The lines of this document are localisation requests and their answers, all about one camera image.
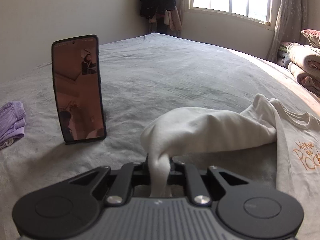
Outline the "pink grey pillow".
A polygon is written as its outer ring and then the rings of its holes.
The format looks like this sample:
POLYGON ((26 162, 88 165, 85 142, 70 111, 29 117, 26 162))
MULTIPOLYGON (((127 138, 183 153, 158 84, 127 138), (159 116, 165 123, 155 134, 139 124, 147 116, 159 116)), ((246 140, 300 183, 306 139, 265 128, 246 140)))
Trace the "pink grey pillow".
POLYGON ((320 31, 312 29, 304 29, 301 33, 307 38, 312 47, 320 48, 320 31))

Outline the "beige patterned curtain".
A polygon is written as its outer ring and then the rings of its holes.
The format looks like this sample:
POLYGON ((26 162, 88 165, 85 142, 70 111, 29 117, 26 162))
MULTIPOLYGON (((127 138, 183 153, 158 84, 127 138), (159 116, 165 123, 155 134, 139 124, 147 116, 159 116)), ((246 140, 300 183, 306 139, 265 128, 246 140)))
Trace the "beige patterned curtain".
POLYGON ((281 42, 306 42, 301 31, 307 27, 307 10, 307 0, 280 0, 274 35, 266 57, 268 61, 276 62, 281 42))

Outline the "grey bed sheet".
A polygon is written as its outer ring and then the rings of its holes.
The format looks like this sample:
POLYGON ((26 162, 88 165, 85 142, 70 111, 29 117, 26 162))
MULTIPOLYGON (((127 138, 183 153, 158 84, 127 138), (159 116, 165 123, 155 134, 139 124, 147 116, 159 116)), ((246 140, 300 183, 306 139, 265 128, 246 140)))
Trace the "grey bed sheet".
POLYGON ((11 211, 25 194, 101 165, 142 162, 144 127, 178 107, 242 112, 256 94, 295 113, 319 116, 319 99, 272 62, 218 46, 149 34, 100 46, 107 137, 66 145, 55 105, 52 67, 45 63, 1 82, 1 104, 21 101, 25 136, 1 151, 1 239, 19 234, 11 211))

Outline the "white Winnie the Pooh sweatshirt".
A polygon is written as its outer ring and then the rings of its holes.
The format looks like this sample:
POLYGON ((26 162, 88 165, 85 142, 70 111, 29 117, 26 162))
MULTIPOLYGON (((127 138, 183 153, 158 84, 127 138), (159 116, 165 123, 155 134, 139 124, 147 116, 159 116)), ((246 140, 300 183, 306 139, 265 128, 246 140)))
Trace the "white Winnie the Pooh sweatshirt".
POLYGON ((148 153, 151 194, 168 194, 170 158, 277 145, 277 188, 298 199, 319 197, 319 120, 297 114, 277 99, 257 94, 236 113, 199 107, 177 108, 150 123, 141 135, 148 153))

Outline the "folded purple garment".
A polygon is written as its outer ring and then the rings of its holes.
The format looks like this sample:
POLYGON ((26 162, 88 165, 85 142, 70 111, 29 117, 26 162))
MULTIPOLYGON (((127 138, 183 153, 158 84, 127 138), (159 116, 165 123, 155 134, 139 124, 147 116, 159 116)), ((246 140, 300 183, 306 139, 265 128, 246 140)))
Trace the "folded purple garment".
POLYGON ((26 112, 23 103, 11 101, 1 107, 1 150, 24 137, 26 112))

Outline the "black smartphone on stand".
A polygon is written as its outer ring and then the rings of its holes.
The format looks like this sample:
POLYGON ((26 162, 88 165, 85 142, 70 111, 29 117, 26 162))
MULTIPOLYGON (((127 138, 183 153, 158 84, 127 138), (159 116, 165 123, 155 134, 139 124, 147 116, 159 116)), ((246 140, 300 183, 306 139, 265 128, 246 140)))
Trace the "black smartphone on stand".
POLYGON ((51 56, 53 90, 64 142, 105 139, 97 35, 55 41, 51 56))

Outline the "dark clothes hanging in corner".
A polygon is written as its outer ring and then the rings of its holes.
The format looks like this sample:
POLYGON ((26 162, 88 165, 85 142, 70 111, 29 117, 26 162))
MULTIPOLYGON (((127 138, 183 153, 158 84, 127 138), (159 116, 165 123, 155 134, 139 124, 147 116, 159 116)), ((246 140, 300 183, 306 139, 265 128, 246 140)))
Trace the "dark clothes hanging in corner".
POLYGON ((140 16, 148 20, 149 32, 179 36, 183 0, 140 0, 140 16))

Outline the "folded beige pink comforter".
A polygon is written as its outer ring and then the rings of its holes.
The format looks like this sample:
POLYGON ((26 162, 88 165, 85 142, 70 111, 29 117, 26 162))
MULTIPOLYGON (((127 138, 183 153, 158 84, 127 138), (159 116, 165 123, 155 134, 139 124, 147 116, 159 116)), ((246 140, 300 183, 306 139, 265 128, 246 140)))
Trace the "folded beige pink comforter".
POLYGON ((288 69, 296 81, 319 98, 319 48, 291 43, 288 69))

